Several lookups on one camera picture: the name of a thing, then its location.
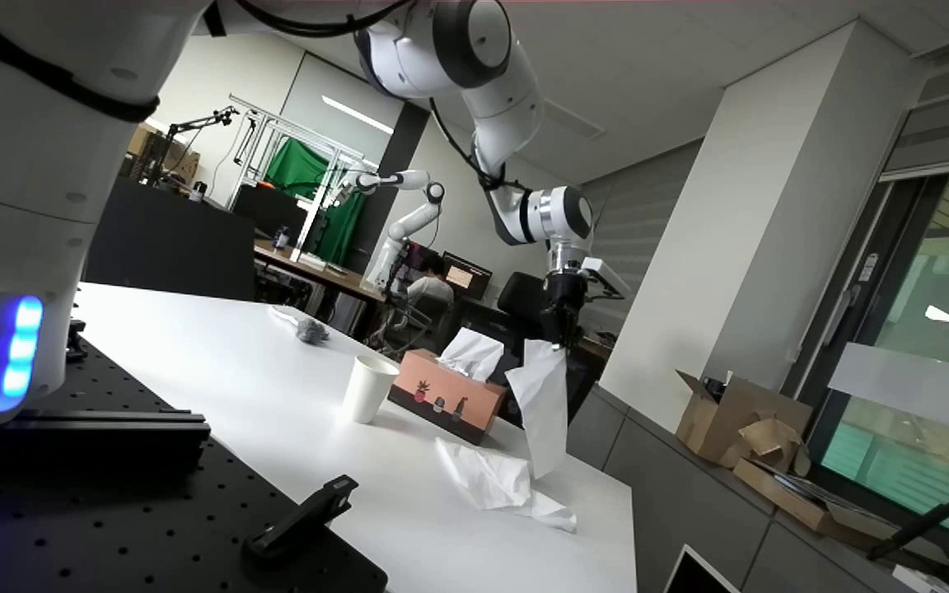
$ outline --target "tissue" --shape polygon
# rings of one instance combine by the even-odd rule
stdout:
[[[471,379],[484,382],[497,368],[504,354],[504,345],[488,335],[479,334],[466,327],[460,327],[459,333],[442,350],[437,363],[451,368]]]
[[[528,461],[496,451],[434,439],[442,465],[471,506],[500,509],[575,533],[577,515],[530,486]]]
[[[566,458],[566,352],[542,340],[526,340],[523,367],[505,372],[522,410],[532,473],[542,477]]]

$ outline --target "paper cup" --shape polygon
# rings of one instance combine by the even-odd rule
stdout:
[[[398,365],[380,357],[355,357],[343,397],[343,417],[361,424],[371,422],[399,373]]]

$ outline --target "blue led light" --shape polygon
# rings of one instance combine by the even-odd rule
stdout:
[[[42,324],[42,301],[24,296],[16,305],[16,331],[38,330]]]
[[[27,393],[27,384],[31,381],[31,364],[11,364],[2,376],[2,392],[7,397],[16,398]]]
[[[35,357],[35,345],[38,341],[38,334],[14,334],[14,339],[10,342],[10,362],[30,362]]]

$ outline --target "white table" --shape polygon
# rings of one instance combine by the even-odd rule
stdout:
[[[577,533],[505,511],[478,511],[446,476],[434,437],[460,441],[387,402],[373,424],[336,420],[354,354],[331,331],[294,337],[268,305],[82,284],[83,335],[174,408],[301,502],[328,480],[358,481],[332,530],[389,575],[395,593],[636,590],[632,492],[573,458],[535,486],[577,514]],[[497,421],[483,446],[528,458],[524,434]]]

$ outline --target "person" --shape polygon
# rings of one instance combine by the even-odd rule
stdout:
[[[408,287],[408,300],[414,303],[420,296],[432,297],[452,303],[452,286],[445,282],[445,260],[432,255],[427,262],[426,274]]]

